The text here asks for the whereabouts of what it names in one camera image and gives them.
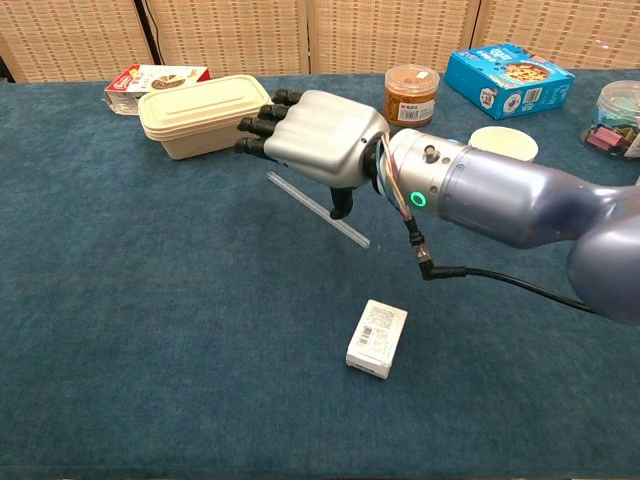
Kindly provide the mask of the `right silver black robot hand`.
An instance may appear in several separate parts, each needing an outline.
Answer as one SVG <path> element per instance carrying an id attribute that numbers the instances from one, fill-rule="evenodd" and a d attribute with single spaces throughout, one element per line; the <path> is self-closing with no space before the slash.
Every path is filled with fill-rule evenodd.
<path id="1" fill-rule="evenodd" d="M 247 135 L 234 150 L 273 161 L 327 186 L 330 218 L 343 219 L 353 191 L 376 178 L 375 151 L 389 124 L 375 108 L 321 90 L 279 89 L 255 117 L 237 126 Z"/>

